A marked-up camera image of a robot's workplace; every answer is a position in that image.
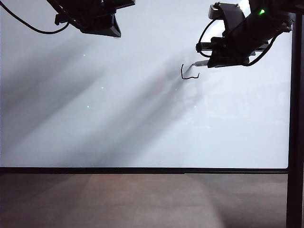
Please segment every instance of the black pole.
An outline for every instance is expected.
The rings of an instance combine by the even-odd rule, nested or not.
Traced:
[[[301,228],[303,222],[304,170],[304,29],[302,15],[296,15],[293,31],[289,167],[287,185],[287,228]]]

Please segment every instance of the green led light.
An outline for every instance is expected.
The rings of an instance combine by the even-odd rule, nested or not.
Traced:
[[[261,9],[261,11],[258,13],[259,15],[262,15],[265,13],[265,10],[264,9]]]

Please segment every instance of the black edge strip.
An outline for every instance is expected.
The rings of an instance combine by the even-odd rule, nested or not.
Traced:
[[[206,169],[206,168],[32,168],[0,167],[0,173],[46,174],[287,174],[287,169]]]
[[[296,15],[293,31],[287,228],[301,228],[304,169],[304,17]]]

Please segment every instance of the gray floor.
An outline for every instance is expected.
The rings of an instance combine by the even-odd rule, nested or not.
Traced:
[[[286,175],[0,176],[1,228],[285,228]]]

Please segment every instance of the black wire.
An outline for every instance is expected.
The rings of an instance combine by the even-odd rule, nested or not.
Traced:
[[[204,36],[204,34],[206,33],[207,29],[210,27],[210,25],[212,25],[212,23],[213,23],[214,21],[216,21],[217,19],[218,19],[218,18],[212,20],[212,21],[205,27],[203,33],[201,34],[201,36],[200,36],[200,38],[199,38],[199,43],[201,43],[201,40],[203,39],[203,36]],[[201,51],[200,51],[199,53],[200,53],[202,56],[204,56],[204,57],[207,57],[207,58],[211,57],[211,56],[209,56],[209,55],[206,55],[206,54],[202,53]]]
[[[182,75],[182,68],[184,67],[184,65],[181,65],[181,69],[180,69],[180,72],[181,72],[181,78],[184,79],[184,80],[188,80],[188,79],[191,79],[191,78],[194,78],[194,79],[198,79],[200,74],[197,76],[197,77],[183,77]]]
[[[277,34],[275,37],[272,38],[270,44],[265,48],[265,50],[257,57],[255,58],[255,60],[253,60],[251,63],[247,63],[247,64],[243,64],[243,66],[245,67],[250,67],[252,65],[254,65],[255,63],[257,63],[259,60],[261,60],[261,58],[266,55],[266,53],[270,50],[270,48],[272,47],[272,45],[274,44],[276,38],[280,35],[281,33]]]
[[[34,30],[35,32],[38,32],[38,33],[42,33],[42,34],[56,34],[56,33],[59,33],[63,30],[65,30],[69,23],[67,23],[64,27],[62,27],[61,29],[57,30],[57,31],[52,31],[52,32],[45,32],[45,31],[41,31],[37,28],[34,28],[33,26],[31,26],[30,24],[26,23],[24,20],[22,20],[20,17],[18,17],[16,14],[14,14],[12,11],[10,11],[3,3],[2,1],[0,0],[0,5],[10,14],[12,15],[15,19],[17,19],[18,21],[20,21],[22,24],[24,24],[25,26],[29,27],[30,29]]]

